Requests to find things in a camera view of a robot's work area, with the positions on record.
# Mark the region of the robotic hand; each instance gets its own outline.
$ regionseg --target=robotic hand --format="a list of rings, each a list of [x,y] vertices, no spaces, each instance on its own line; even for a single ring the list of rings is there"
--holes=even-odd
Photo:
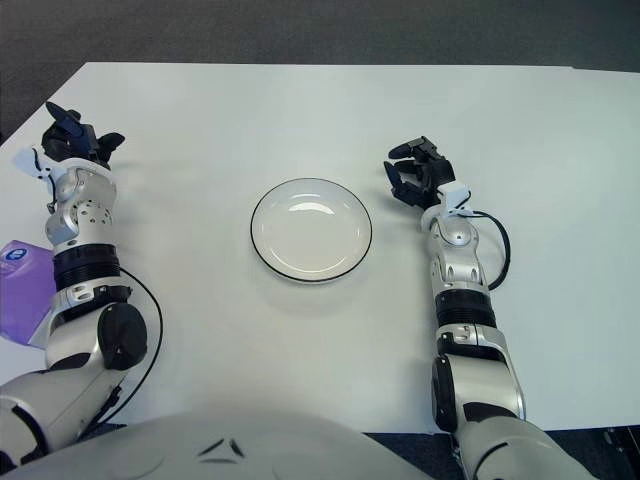
[[[96,139],[79,113],[46,107],[55,122],[42,146],[22,150],[15,163],[53,196],[45,230],[57,293],[39,332],[47,369],[0,387],[0,473],[76,442],[115,404],[118,385],[147,351],[112,231],[116,185],[107,162],[124,137]]]
[[[452,434],[468,479],[593,478],[543,431],[526,422],[525,403],[489,290],[506,277],[510,245],[491,215],[474,211],[468,187],[425,137],[400,145],[385,169],[394,197],[425,210],[421,227],[431,259],[438,330],[432,367],[433,417]],[[420,185],[402,180],[415,175]],[[505,264],[488,283],[478,260],[479,235],[468,218],[488,217],[505,243]]]

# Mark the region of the silver robot arm segment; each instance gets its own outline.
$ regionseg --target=silver robot arm segment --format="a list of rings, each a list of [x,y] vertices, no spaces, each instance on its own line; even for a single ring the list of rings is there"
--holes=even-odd
[[[47,369],[0,387],[0,473],[76,442],[115,404],[118,385],[147,350],[114,246],[116,185],[107,161],[124,137],[96,140],[77,112],[47,108],[56,122],[43,147],[21,151],[14,163],[54,196],[46,234],[57,293],[39,332]]]
[[[526,421],[524,395],[489,298],[490,287],[499,285],[506,268],[499,281],[487,282],[476,254],[479,234],[468,219],[481,212],[470,208],[469,189],[455,179],[451,164],[424,137],[396,147],[389,158],[412,158],[395,165],[386,162],[385,168],[393,195],[425,209],[421,227],[438,322],[433,417],[452,435],[454,455],[465,477],[593,478]],[[415,175],[420,185],[405,182],[400,173]]]

